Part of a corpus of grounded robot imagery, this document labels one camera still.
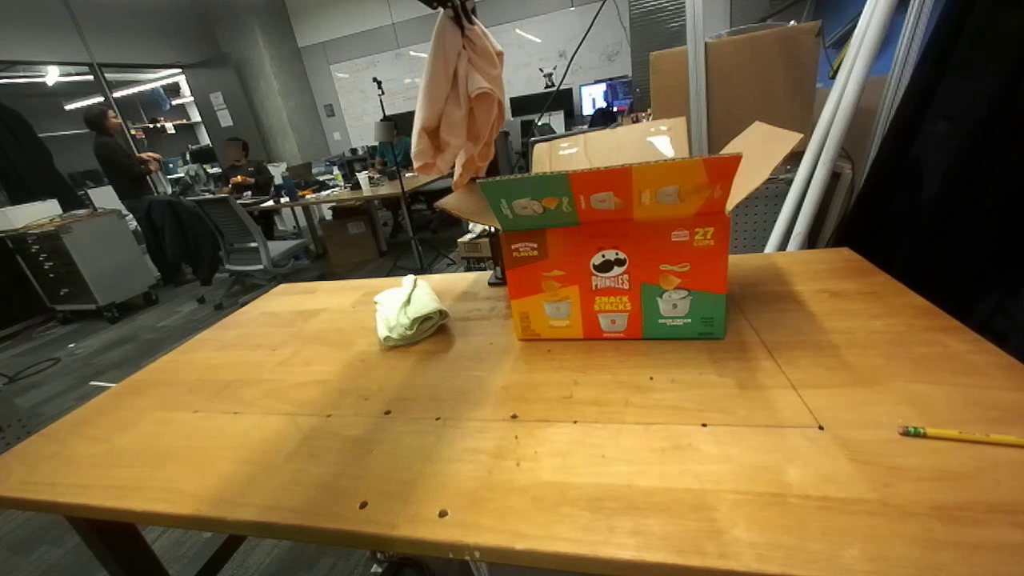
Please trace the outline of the yellow pencil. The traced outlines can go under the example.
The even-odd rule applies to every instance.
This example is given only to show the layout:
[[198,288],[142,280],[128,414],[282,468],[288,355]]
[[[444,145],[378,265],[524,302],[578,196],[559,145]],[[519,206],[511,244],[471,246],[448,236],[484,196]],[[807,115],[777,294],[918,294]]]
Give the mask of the yellow pencil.
[[904,439],[932,439],[932,441],[960,441],[960,444],[1024,449],[1021,434],[960,432],[960,428],[934,428],[934,424],[899,424],[899,434]]

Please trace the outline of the standing person in black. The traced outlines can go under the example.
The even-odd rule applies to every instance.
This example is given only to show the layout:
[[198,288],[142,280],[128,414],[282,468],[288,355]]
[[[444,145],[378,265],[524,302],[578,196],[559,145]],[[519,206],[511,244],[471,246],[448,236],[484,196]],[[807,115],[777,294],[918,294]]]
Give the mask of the standing person in black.
[[154,196],[150,177],[159,170],[159,158],[136,152],[111,108],[91,108],[83,123],[94,132],[94,158],[108,185],[142,223],[159,278],[168,286],[187,278],[210,286],[218,274],[218,236],[191,206]]

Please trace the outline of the pink cloth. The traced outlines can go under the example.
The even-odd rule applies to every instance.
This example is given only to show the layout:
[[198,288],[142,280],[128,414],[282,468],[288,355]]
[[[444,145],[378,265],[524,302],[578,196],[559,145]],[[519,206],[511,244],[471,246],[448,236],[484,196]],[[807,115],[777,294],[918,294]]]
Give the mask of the pink cloth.
[[507,51],[471,0],[424,3],[435,27],[414,112],[414,170],[469,187],[489,170],[507,123]]

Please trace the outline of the white leaning poles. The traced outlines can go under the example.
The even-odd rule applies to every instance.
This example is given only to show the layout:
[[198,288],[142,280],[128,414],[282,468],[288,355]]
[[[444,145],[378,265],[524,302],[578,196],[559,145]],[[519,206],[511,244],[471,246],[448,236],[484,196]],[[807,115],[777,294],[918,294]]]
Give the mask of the white leaning poles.
[[857,26],[852,32],[845,62],[839,65],[839,75],[832,84],[832,94],[826,97],[826,105],[812,123],[809,145],[805,151],[805,159],[796,166],[796,177],[786,196],[786,206],[777,212],[777,222],[766,240],[767,252],[780,250],[805,250],[812,229],[812,222],[826,198],[826,183],[835,170],[841,142],[852,129],[855,105],[869,87],[872,67],[884,47],[884,39],[890,32],[890,21],[896,15],[896,7],[906,7],[906,15],[899,21],[899,39],[890,65],[890,84],[884,89],[884,105],[878,112],[874,136],[879,142],[890,117],[896,115],[904,94],[908,87],[908,75],[922,58],[927,26],[942,12],[942,0],[869,0]]

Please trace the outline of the seated person in teal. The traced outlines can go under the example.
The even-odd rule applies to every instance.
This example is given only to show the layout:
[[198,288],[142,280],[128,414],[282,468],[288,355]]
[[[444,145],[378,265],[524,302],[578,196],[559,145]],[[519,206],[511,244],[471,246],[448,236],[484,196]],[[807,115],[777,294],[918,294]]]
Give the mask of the seated person in teal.
[[414,166],[410,136],[400,132],[393,115],[378,121],[378,147],[375,147],[375,170],[386,177],[397,177]]

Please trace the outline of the computer monitor lit screen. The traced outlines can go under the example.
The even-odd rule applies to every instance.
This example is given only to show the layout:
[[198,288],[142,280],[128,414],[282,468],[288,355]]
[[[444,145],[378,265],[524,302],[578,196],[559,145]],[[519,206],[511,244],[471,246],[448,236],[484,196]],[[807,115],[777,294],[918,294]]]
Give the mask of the computer monitor lit screen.
[[633,84],[628,75],[608,75],[580,87],[580,112],[596,115],[600,108],[628,112],[633,103]]

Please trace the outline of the background office desk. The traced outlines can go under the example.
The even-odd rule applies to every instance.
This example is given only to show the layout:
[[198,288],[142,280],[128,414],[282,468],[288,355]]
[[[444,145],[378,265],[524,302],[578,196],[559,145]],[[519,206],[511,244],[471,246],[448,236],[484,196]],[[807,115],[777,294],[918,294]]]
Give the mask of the background office desk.
[[414,260],[424,260],[424,244],[416,236],[410,206],[424,191],[439,191],[448,185],[451,185],[448,177],[400,174],[397,180],[386,180],[382,174],[365,170],[356,187],[302,187],[294,196],[286,196],[286,191],[252,196],[252,198],[243,198],[243,207],[291,214],[312,252],[323,255],[326,223],[322,222],[322,214],[333,214],[338,207],[375,207],[382,200],[393,200],[397,206],[393,223],[405,232],[406,246],[414,250]]

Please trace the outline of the seated person in black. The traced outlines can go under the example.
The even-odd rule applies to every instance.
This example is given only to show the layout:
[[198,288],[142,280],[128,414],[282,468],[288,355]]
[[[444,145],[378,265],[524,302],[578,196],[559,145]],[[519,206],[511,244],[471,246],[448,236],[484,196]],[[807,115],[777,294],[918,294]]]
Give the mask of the seated person in black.
[[223,151],[223,187],[231,196],[268,196],[275,180],[266,164],[250,158],[250,145],[243,136],[228,136]]

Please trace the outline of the large brown cardboard sheet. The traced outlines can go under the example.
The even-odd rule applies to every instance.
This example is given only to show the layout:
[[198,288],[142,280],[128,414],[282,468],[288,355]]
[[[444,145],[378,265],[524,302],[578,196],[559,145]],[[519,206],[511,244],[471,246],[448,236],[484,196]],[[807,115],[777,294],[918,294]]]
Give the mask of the large brown cardboard sheet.
[[709,145],[727,147],[752,121],[807,132],[818,112],[820,26],[767,26],[704,43]]

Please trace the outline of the grey rolling cabinet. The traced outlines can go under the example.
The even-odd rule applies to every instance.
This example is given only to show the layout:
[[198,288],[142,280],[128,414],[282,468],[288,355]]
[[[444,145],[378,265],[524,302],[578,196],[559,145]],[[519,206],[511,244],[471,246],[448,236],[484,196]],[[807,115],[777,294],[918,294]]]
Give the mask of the grey rolling cabinet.
[[120,315],[154,296],[159,273],[122,212],[60,214],[3,232],[24,273],[54,314]]

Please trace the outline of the light green towel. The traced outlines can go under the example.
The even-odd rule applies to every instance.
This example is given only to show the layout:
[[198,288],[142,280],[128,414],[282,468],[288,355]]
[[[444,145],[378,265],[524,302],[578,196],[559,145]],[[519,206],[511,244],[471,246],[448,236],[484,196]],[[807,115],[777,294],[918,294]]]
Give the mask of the light green towel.
[[375,296],[375,330],[386,347],[416,346],[448,323],[435,288],[419,274],[405,274]]

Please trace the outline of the grey office chair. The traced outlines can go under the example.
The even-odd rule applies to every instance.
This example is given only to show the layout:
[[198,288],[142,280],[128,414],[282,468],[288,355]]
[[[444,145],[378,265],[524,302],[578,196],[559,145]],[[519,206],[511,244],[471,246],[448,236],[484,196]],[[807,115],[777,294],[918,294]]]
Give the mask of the grey office chair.
[[228,288],[221,291],[218,309],[243,302],[260,288],[272,288],[294,278],[312,265],[304,240],[268,240],[262,227],[228,196],[197,198],[197,207],[210,217],[218,232],[221,265]]

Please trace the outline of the colourful Pringles cardboard box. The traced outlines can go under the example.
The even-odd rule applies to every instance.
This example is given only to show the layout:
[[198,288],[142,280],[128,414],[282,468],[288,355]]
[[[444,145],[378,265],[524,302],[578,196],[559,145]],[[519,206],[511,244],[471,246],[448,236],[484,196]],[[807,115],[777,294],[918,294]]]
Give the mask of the colourful Pringles cardboard box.
[[501,229],[507,323],[521,342],[722,338],[731,222],[796,151],[802,132],[748,121],[716,152],[660,117],[533,147],[533,170],[442,198]]

